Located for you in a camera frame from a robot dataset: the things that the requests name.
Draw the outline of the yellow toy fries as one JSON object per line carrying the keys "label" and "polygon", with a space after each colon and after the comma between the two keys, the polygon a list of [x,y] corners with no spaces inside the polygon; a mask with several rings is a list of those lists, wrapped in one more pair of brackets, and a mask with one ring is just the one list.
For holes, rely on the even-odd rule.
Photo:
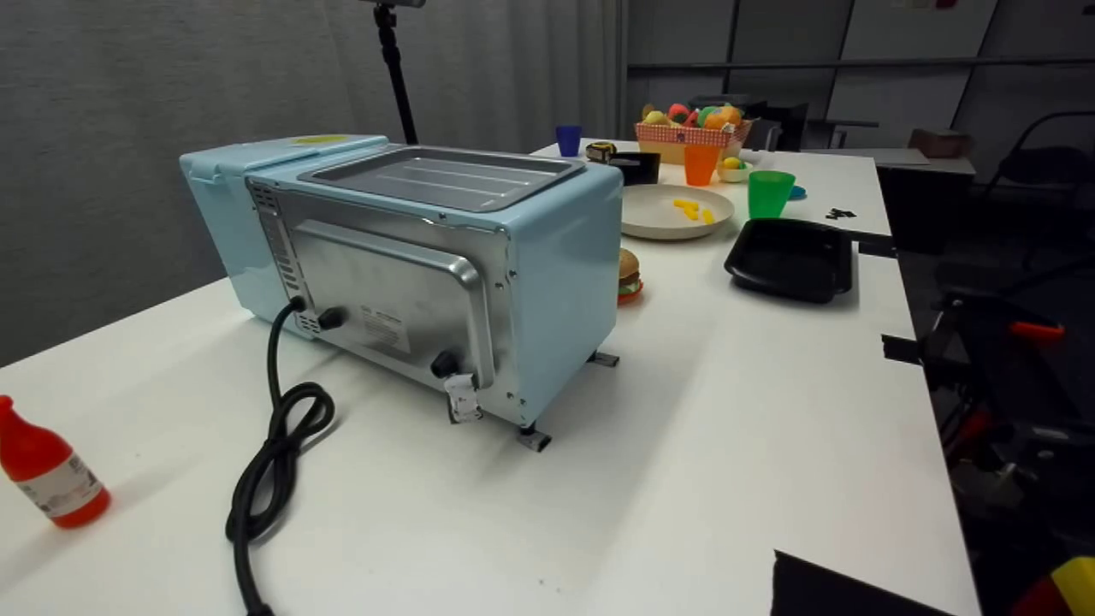
{"label": "yellow toy fries", "polygon": [[672,204],[690,221],[702,221],[702,227],[715,221],[715,212],[693,200],[672,200]]}

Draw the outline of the beige round plate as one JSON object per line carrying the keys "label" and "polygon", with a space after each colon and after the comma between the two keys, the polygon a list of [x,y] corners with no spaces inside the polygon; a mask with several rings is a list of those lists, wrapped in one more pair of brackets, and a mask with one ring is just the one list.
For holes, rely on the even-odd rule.
{"label": "beige round plate", "polygon": [[[672,204],[672,200],[693,200],[708,204],[715,212],[715,221],[702,227],[684,218]],[[623,234],[632,238],[665,238],[665,244],[702,238],[727,221],[731,221],[731,203],[715,192],[702,192],[686,184],[627,184],[623,187]]]}

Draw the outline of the blue plastic cup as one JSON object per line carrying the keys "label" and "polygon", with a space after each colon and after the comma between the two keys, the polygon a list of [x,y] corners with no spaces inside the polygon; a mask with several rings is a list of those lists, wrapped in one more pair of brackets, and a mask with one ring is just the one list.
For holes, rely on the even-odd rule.
{"label": "blue plastic cup", "polygon": [[579,123],[556,123],[555,128],[555,143],[560,157],[579,157],[581,146],[581,128]]}

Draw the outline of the orange plastic cup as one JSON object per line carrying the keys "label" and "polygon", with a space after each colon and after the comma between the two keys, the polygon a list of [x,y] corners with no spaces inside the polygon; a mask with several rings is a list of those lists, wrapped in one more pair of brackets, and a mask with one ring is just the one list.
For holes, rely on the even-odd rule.
{"label": "orange plastic cup", "polygon": [[708,184],[715,178],[723,152],[715,143],[686,143],[684,146],[684,180]]}

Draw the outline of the green plastic cup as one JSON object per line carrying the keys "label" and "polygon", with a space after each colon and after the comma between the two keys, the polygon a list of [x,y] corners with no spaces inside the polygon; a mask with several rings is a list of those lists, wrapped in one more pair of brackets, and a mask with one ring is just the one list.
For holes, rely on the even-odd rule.
{"label": "green plastic cup", "polygon": [[789,203],[792,175],[789,170],[753,170],[749,175],[749,214],[778,218]]}

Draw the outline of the light blue toaster oven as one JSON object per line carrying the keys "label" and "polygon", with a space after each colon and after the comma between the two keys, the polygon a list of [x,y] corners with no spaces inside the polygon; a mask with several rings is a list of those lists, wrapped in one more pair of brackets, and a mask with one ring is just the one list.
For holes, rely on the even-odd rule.
{"label": "light blue toaster oven", "polygon": [[536,424],[615,324],[623,178],[364,133],[192,152],[180,175],[247,313]]}

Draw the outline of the toy hamburger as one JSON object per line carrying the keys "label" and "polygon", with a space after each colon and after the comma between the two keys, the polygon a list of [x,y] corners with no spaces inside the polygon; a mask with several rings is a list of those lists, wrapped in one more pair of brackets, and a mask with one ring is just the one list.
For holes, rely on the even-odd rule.
{"label": "toy hamburger", "polygon": [[615,306],[629,306],[644,294],[638,260],[632,251],[620,251],[620,292]]}

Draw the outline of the black square tray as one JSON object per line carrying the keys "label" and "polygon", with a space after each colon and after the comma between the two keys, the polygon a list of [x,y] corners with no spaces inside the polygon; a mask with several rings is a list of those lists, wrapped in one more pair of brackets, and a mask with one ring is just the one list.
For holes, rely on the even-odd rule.
{"label": "black square tray", "polygon": [[726,273],[759,294],[831,306],[854,289],[852,238],[800,218],[749,218],[726,258]]}

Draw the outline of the black tripod pole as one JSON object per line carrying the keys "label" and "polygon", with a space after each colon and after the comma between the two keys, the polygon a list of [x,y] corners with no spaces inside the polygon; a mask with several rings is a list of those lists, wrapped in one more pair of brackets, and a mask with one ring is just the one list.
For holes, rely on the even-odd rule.
{"label": "black tripod pole", "polygon": [[417,143],[417,123],[414,123],[414,106],[409,106],[409,94],[402,83],[402,56],[399,56],[399,41],[398,41],[398,3],[393,0],[372,0],[372,24],[381,34],[381,56],[389,74],[389,90],[393,90],[393,103],[398,103],[398,120],[402,129],[406,143]]}

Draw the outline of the black chair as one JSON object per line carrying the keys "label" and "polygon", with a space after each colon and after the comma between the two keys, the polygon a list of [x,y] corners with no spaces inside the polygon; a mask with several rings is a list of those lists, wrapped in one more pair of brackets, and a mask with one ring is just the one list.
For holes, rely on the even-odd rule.
{"label": "black chair", "polygon": [[1038,143],[1038,133],[1051,123],[1086,133],[1091,120],[1095,110],[1056,110],[1026,123],[990,175],[983,203],[1018,192],[1079,208],[1086,192],[1095,184],[1095,152],[1079,143]]}

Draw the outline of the red plastic bottle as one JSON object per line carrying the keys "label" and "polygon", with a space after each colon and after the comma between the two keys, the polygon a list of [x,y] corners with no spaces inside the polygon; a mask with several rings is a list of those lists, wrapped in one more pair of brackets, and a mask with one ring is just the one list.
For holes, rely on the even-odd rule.
{"label": "red plastic bottle", "polygon": [[99,519],[112,496],[78,453],[0,398],[0,469],[62,532]]}

